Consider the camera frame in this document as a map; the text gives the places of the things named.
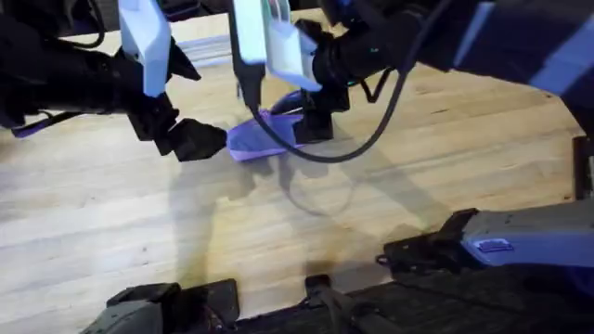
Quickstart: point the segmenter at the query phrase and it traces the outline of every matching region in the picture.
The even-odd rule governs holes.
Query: wood grain
[[[226,17],[177,23],[174,33],[225,34]],[[102,49],[118,43],[111,34]],[[227,129],[249,117],[229,66],[200,74],[168,85],[184,117]],[[265,105],[290,90],[267,80]],[[388,94],[376,105],[360,88],[351,94],[337,139],[308,151],[345,152],[371,134]],[[579,133],[555,97],[423,66],[380,143],[340,165],[288,155],[239,164],[226,152],[180,164],[138,142],[119,116],[24,140],[2,132],[0,331],[77,332],[118,291],[163,281],[234,277],[243,316],[295,304],[307,275],[330,273],[343,290],[378,284],[388,275],[373,257],[385,242],[437,229],[454,210],[570,199]]]

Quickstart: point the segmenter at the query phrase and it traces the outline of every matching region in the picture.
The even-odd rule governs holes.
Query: purple object
[[[302,115],[270,115],[266,110],[260,114],[266,123],[286,142],[298,148],[293,125]],[[260,127],[256,120],[246,121],[227,132],[226,147],[235,161],[249,161],[286,152]]]

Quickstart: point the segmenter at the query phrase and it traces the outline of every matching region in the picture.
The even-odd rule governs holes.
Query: black base
[[[586,136],[574,138],[574,190],[575,200],[591,199],[594,197],[594,180],[592,171],[594,166],[594,143]]]

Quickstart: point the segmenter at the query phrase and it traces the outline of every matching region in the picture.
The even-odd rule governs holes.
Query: black cable
[[[282,139],[277,133],[264,121],[260,112],[256,109],[251,109],[253,118],[258,122],[258,124],[263,128],[263,130],[282,148],[285,148],[290,153],[303,158],[308,161],[313,162],[320,162],[320,163],[341,163],[345,161],[352,160],[354,158],[359,157],[366,151],[368,151],[375,143],[380,139],[381,135],[385,131],[388,123],[392,119],[394,115],[396,104],[398,103],[398,99],[402,93],[402,89],[405,85],[405,81],[407,80],[407,76],[414,67],[415,63],[417,62],[417,54],[419,53],[422,44],[424,43],[427,35],[431,31],[434,23],[439,19],[439,17],[443,14],[443,12],[449,7],[453,0],[441,0],[435,10],[430,14],[430,16],[423,24],[419,35],[415,39],[413,46],[410,48],[403,69],[400,70],[398,80],[396,81],[396,85],[394,86],[394,90],[392,92],[392,97],[390,97],[390,102],[388,103],[388,107],[381,119],[380,125],[375,130],[373,135],[368,139],[368,141],[363,144],[360,148],[354,150],[351,153],[347,153],[337,157],[323,157],[317,156],[309,153],[305,153],[298,148],[294,148],[291,144],[287,143],[284,139]]]
[[[80,48],[95,48],[95,47],[98,47],[101,44],[103,44],[103,41],[105,40],[105,30],[106,30],[105,22],[103,21],[103,16],[101,15],[101,10],[99,9],[97,0],[88,0],[88,1],[91,4],[93,11],[95,12],[95,17],[97,18],[97,30],[98,30],[99,35],[97,36],[97,39],[95,40],[95,42],[90,43],[90,44],[78,43],[78,42],[73,42],[73,41],[64,41],[64,42],[68,43],[69,45],[72,45],[75,47],[80,47]]]

